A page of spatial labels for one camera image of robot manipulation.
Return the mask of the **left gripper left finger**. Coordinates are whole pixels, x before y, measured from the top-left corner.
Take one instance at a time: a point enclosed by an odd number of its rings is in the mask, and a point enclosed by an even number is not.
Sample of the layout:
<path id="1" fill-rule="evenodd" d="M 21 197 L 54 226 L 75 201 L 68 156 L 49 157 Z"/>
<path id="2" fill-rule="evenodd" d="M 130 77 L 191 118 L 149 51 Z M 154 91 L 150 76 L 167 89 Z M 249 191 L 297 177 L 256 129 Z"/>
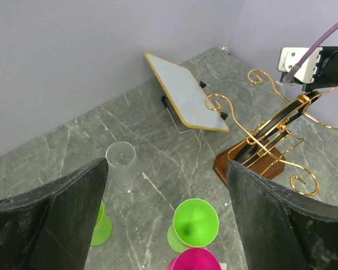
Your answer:
<path id="1" fill-rule="evenodd" d="M 101 157 L 0 200 L 0 269 L 84 269 L 107 176 Z"/>

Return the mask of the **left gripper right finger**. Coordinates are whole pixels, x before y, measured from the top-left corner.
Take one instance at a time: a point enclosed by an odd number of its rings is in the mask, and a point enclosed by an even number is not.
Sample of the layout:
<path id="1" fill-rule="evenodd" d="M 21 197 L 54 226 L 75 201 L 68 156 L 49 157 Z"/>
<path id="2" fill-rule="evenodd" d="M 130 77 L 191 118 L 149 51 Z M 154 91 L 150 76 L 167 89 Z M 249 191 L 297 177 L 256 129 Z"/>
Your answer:
<path id="1" fill-rule="evenodd" d="M 230 160 L 226 177 L 249 269 L 338 269 L 338 207 Z"/>

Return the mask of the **green wine glass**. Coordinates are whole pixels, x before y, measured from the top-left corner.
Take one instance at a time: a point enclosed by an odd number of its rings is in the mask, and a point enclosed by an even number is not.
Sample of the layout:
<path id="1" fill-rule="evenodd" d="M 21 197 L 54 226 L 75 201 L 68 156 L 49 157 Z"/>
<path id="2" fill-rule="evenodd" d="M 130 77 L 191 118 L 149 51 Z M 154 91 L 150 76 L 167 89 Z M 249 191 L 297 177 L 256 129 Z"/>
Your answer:
<path id="1" fill-rule="evenodd" d="M 167 241 L 174 251 L 182 253 L 188 248 L 209 245 L 217 237 L 219 228 L 219 216 L 214 207 L 203 199 L 191 198 L 176 208 Z"/>
<path id="2" fill-rule="evenodd" d="M 112 222 L 106 214 L 104 203 L 101 202 L 90 245 L 103 244 L 110 237 L 112 228 Z"/>

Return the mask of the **gold wire glass rack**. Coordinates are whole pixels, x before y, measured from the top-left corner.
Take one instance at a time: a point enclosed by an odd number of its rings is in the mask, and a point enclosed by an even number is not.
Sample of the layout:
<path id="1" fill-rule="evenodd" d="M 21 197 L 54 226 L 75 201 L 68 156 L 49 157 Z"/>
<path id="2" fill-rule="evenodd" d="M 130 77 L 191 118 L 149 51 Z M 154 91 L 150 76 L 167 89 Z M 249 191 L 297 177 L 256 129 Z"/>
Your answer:
<path id="1" fill-rule="evenodd" d="M 293 175 L 289 180 L 292 189 L 301 195 L 315 196 L 319 192 L 318 178 L 308 168 L 285 159 L 285 155 L 287 153 L 305 141 L 304 137 L 299 137 L 292 133 L 288 129 L 288 126 L 294 120 L 303 115 L 322 127 L 338 131 L 338 127 L 327 125 L 307 113 L 309 106 L 314 103 L 314 101 L 319 99 L 324 94 L 334 91 L 337 86 L 334 86 L 327 91 L 314 91 L 306 94 L 300 94 L 296 99 L 290 101 L 280 93 L 276 83 L 268 73 L 260 69 L 250 70 L 247 73 L 247 78 L 252 84 L 263 83 L 263 80 L 260 76 L 257 76 L 256 80 L 252 79 L 252 73 L 260 73 L 266 76 L 269 79 L 274 92 L 287 102 L 287 106 L 278 111 L 269 120 L 262 122 L 252 131 L 248 131 L 237 120 L 234 112 L 234 106 L 227 96 L 218 93 L 207 96 L 205 99 L 205 105 L 206 108 L 211 111 L 219 111 L 221 109 L 221 105 L 218 100 L 215 100 L 216 105 L 211 104 L 212 98 L 224 99 L 229 104 L 233 121 L 246 134 L 242 141 L 216 157 L 213 170 L 216 172 L 218 177 L 224 179 L 225 173 L 223 173 L 223 168 L 220 167 L 220 162 L 223 160 L 234 160 L 244 165 L 246 168 L 250 168 L 252 170 L 258 169 L 258 173 L 261 176 L 267 177 L 268 179 L 273 179 L 279 174 L 275 171 L 277 167 L 280 167 L 283 170 L 286 165 L 292 166 L 309 174 L 315 184 L 315 188 L 312 192 L 302 192 L 295 186 L 295 180 L 298 180 L 304 185 L 306 185 L 307 182 L 298 175 Z"/>

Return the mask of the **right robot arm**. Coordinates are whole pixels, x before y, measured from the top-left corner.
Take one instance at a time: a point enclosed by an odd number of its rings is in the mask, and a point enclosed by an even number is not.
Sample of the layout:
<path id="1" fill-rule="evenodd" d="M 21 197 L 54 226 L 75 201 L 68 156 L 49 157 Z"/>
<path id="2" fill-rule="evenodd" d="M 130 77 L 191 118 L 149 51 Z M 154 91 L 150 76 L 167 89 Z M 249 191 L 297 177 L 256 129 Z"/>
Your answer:
<path id="1" fill-rule="evenodd" d="M 338 46 L 322 47 L 315 83 L 324 87 L 338 86 Z"/>

